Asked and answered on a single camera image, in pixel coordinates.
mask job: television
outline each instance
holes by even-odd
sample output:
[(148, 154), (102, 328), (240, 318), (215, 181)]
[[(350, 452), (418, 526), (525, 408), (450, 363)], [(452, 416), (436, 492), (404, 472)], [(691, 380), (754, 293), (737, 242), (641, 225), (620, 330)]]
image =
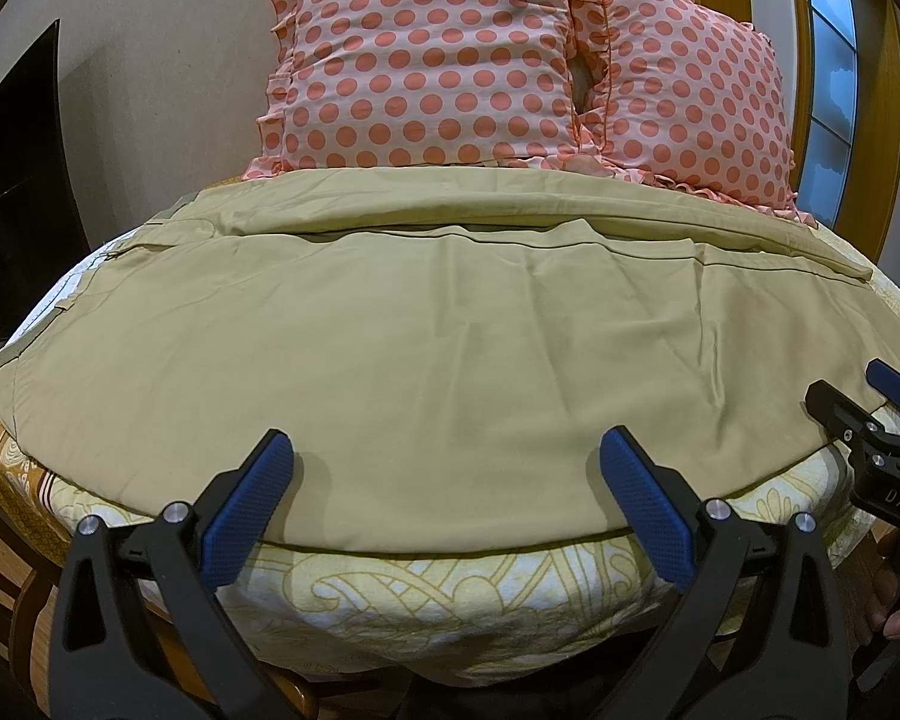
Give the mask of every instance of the television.
[(0, 83), (0, 341), (89, 253), (63, 151), (59, 21)]

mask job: blue gripper pad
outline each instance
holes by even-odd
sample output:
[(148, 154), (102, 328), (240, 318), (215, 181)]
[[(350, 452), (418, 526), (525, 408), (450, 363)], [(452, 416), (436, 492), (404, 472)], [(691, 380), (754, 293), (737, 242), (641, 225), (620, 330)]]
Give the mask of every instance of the blue gripper pad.
[(211, 592), (236, 581), (293, 478), (293, 445), (285, 434), (274, 431), (254, 454), (200, 542), (200, 580)]
[(636, 533), (653, 569), (680, 592), (693, 581), (693, 533), (619, 428), (600, 442), (600, 473)]
[(866, 366), (866, 382), (900, 406), (900, 372), (883, 360), (871, 360)]

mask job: patterned tablecloth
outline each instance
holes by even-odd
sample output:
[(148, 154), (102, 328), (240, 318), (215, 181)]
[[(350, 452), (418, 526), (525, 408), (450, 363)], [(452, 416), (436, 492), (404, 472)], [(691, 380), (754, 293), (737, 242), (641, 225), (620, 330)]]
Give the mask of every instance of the patterned tablecloth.
[[(817, 235), (866, 263), (828, 230)], [(103, 250), (64, 276), (25, 326), (72, 290), (79, 271), (95, 266)], [(900, 316), (900, 289), (877, 269), (871, 284)], [(900, 433), (897, 410), (884, 407), (876, 418)], [(29, 520), (31, 530), (67, 538), (92, 512), (111, 525), (146, 519), (45, 470), (1, 427), (0, 478), (19, 494), (24, 505), (15, 505), (13, 515)], [(835, 565), (872, 524), (850, 506), (851, 484), (845, 450), (831, 445), (730, 502), (742, 517), (765, 522), (813, 512)], [(62, 554), (64, 543), (53, 549)], [(153, 587), (145, 589), (159, 602)], [(455, 557), (324, 554), (260, 544), (218, 598), (261, 659), (311, 679), (403, 664), (442, 683), (486, 685), (655, 624), (668, 590), (635, 538), (618, 533)], [(725, 630), (739, 622), (745, 599), (741, 589)]]

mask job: pillow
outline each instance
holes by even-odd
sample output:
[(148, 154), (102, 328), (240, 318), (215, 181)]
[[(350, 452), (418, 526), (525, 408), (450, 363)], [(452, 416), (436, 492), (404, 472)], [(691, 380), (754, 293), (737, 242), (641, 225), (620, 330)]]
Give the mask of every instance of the pillow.
[(245, 178), (598, 154), (571, 101), (567, 0), (272, 2), (281, 65)]
[(765, 35), (689, 0), (585, 0), (573, 24), (595, 76), (581, 120), (605, 159), (812, 222), (788, 183), (782, 75)]

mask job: metal bolt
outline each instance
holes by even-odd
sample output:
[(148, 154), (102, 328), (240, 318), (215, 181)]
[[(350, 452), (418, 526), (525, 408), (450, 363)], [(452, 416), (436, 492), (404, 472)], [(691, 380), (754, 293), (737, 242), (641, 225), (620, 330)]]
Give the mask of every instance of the metal bolt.
[(807, 512), (800, 512), (794, 523), (797, 525), (797, 528), (800, 528), (804, 533), (813, 533), (817, 529), (817, 521), (813, 519), (813, 514), (807, 514)]
[(710, 519), (727, 519), (730, 517), (730, 504), (720, 498), (706, 502), (706, 514)]
[(167, 522), (183, 522), (189, 513), (190, 504), (184, 503), (183, 501), (176, 501), (175, 503), (168, 504), (167, 507), (163, 509), (163, 518), (167, 520)]
[(97, 528), (101, 525), (101, 520), (96, 514), (87, 514), (77, 525), (77, 531), (81, 536), (90, 536), (97, 532)]

